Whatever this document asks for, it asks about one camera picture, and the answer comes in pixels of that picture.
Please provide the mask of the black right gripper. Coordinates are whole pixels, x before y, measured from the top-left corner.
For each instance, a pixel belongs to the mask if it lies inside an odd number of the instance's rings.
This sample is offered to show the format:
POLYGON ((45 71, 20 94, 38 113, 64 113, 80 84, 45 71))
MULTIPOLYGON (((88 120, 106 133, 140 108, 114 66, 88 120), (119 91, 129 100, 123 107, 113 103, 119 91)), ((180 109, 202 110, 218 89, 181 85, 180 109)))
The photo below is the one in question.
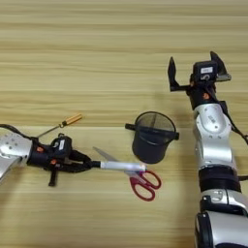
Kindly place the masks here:
POLYGON ((201 80, 194 81, 194 77, 190 76, 190 82, 187 85, 180 85, 176 79, 176 68, 173 57, 170 58, 168 66, 168 77, 170 83, 170 91, 185 91, 186 95, 189 97, 192 109, 200 105, 206 104, 218 104, 219 101, 216 98, 216 83, 229 81, 232 76, 227 74, 227 70, 224 62, 219 57, 219 55, 211 51, 210 57, 213 61, 217 63, 218 66, 218 77, 214 80, 201 80))

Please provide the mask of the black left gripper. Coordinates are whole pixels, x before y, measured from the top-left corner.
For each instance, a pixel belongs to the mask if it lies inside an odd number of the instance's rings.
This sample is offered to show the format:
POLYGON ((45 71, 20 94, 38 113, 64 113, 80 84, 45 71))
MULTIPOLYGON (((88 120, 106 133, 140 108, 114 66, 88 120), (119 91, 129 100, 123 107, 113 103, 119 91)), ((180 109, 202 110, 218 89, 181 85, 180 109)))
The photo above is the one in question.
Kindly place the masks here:
POLYGON ((48 183, 50 187, 56 185, 59 171, 84 172, 101 166, 100 161, 93 161, 87 155, 74 150, 71 139, 54 139, 49 145, 34 143, 27 164, 50 171, 48 183), (83 164, 67 164, 69 160, 83 162, 83 164))

